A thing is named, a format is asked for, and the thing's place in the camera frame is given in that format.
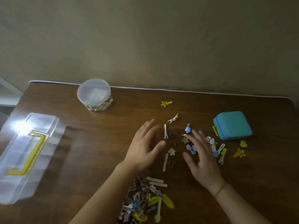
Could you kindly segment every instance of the hand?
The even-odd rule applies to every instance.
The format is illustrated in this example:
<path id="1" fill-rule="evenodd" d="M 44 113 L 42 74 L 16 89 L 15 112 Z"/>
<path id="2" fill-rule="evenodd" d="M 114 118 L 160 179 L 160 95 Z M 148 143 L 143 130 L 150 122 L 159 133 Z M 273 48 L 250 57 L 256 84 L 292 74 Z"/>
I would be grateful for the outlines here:
<path id="1" fill-rule="evenodd" d="M 166 145 L 165 141 L 160 141 L 155 148 L 150 151 L 150 141 L 160 127 L 159 125 L 152 127 L 154 121 L 154 119 L 146 121 L 136 132 L 124 159 L 124 162 L 132 168 L 135 168 L 138 172 L 149 167 Z"/>
<path id="2" fill-rule="evenodd" d="M 183 157 L 187 162 L 194 178 L 204 186 L 213 196 L 216 196 L 219 189 L 225 183 L 217 166 L 210 144 L 208 143 L 203 132 L 197 133 L 192 130 L 194 136 L 188 138 L 196 146 L 199 163 L 196 165 L 192 157 L 184 152 Z"/>

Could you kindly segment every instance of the round plastic container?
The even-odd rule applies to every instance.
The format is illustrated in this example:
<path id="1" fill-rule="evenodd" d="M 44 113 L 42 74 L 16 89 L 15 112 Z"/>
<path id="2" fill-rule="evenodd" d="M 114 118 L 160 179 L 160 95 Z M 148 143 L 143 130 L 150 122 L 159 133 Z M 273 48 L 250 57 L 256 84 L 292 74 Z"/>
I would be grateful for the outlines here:
<path id="1" fill-rule="evenodd" d="M 104 111 L 113 101 L 109 84 L 102 79 L 89 79 L 77 90 L 77 97 L 90 111 Z"/>

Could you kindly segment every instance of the transparent storage case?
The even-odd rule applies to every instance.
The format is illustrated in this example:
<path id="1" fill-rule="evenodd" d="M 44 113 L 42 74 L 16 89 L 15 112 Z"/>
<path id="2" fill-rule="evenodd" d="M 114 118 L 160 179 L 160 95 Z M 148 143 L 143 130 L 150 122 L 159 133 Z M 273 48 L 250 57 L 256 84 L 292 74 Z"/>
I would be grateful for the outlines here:
<path id="1" fill-rule="evenodd" d="M 0 157 L 0 203 L 33 196 L 66 126 L 56 116 L 30 113 Z"/>

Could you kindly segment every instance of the beige wall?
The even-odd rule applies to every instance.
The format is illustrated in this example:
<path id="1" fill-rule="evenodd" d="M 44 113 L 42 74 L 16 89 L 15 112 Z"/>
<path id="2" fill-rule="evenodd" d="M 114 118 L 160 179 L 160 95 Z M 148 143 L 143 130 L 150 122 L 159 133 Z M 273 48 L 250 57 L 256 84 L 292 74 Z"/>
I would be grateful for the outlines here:
<path id="1" fill-rule="evenodd" d="M 0 0 L 0 76 L 291 96 L 297 0 Z"/>

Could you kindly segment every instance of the turquoise case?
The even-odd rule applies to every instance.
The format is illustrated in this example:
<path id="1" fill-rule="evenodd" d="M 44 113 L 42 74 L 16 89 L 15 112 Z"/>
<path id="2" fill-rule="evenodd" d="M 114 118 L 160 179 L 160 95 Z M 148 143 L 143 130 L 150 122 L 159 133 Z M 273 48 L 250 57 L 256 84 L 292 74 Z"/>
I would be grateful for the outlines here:
<path id="1" fill-rule="evenodd" d="M 213 121 L 222 140 L 243 139 L 252 135 L 252 130 L 240 111 L 222 112 Z"/>

